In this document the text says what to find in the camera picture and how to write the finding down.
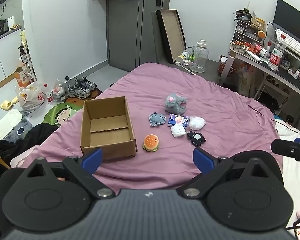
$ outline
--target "green rug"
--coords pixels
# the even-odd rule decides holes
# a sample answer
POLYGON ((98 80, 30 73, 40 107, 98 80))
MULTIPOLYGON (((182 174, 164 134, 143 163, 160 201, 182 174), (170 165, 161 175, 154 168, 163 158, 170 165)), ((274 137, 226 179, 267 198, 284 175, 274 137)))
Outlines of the green rug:
POLYGON ((51 125, 61 126, 71 116, 78 112, 82 106, 77 106, 71 103, 57 104, 45 115, 43 122, 47 122, 51 125))

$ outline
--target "white wall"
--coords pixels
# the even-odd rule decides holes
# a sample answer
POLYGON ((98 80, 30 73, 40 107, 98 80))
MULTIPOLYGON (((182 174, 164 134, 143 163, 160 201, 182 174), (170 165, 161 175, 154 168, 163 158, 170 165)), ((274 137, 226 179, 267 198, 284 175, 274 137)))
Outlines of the white wall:
MULTIPOLYGON (((233 38, 233 12, 244 9, 249 1, 250 12, 254 11, 267 23, 273 21, 277 0, 170 0, 170 9, 179 12, 187 46, 204 39, 208 43, 209 59, 219 61, 220 55, 228 54, 229 41, 233 38)), ((284 1, 300 11, 300 0, 284 1)))
POLYGON ((2 6, 5 6, 2 19, 15 17, 16 24, 21 24, 23 27, 22 2, 21 0, 6 0, 5 3, 0 4, 0 15, 2 14, 2 6))
POLYGON ((22 0, 38 79, 53 86, 105 60, 106 0, 22 0))

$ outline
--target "black beaded object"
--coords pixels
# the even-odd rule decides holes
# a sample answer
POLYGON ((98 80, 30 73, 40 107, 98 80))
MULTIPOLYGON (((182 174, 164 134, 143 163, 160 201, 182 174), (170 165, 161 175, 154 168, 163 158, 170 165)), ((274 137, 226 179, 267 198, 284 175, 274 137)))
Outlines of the black beaded object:
POLYGON ((206 141, 206 139, 203 137, 203 135, 199 132, 197 133, 197 132, 190 131, 187 133, 187 137, 191 141, 191 144, 196 147, 200 147, 201 144, 206 141))

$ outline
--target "blue tissue package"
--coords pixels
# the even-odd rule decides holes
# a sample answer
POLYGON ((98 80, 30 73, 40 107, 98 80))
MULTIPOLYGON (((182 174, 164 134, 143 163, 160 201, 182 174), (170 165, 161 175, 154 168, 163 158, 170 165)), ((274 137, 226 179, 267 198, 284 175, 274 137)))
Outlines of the blue tissue package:
POLYGON ((181 116, 176 114, 171 114, 168 120, 168 126, 172 127, 177 123, 180 123, 184 128, 187 128, 189 122, 189 117, 181 116))

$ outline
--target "baseboard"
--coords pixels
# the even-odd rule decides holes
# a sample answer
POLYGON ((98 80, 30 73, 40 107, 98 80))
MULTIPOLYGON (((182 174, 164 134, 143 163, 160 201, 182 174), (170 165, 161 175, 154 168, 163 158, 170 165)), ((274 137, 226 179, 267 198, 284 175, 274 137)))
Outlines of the baseboard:
POLYGON ((82 76, 84 76, 84 77, 89 76, 92 73, 96 72, 97 70, 99 70, 99 69, 101 69, 101 68, 103 68, 103 67, 105 67, 107 65, 108 65, 108 61, 107 60, 105 60, 103 62, 100 62, 99 64, 97 64, 97 65, 95 65, 95 66, 93 66, 91 68, 88 68, 88 69, 82 71, 81 73, 77 74, 76 76, 71 77, 70 80, 66 81, 65 83, 67 85, 73 85, 76 78, 82 77, 82 76))

